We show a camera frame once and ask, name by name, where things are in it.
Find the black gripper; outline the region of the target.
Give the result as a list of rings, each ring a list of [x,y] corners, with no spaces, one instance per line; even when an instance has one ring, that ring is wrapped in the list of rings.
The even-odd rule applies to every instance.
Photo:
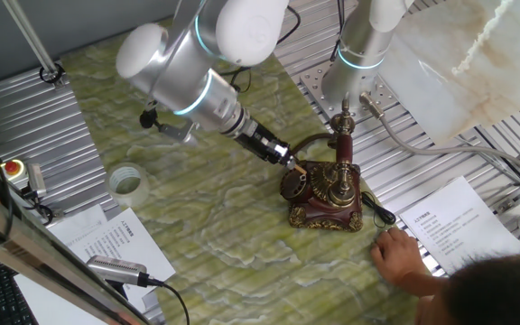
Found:
[[[280,164],[288,170],[296,165],[290,146],[278,144],[277,137],[257,122],[247,122],[236,141],[262,160]]]

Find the person right hand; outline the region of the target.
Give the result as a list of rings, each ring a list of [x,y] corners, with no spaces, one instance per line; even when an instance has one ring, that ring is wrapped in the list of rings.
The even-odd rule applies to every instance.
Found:
[[[370,255],[381,276],[396,286],[403,286],[409,275],[426,272],[416,240],[396,227],[379,233]]]

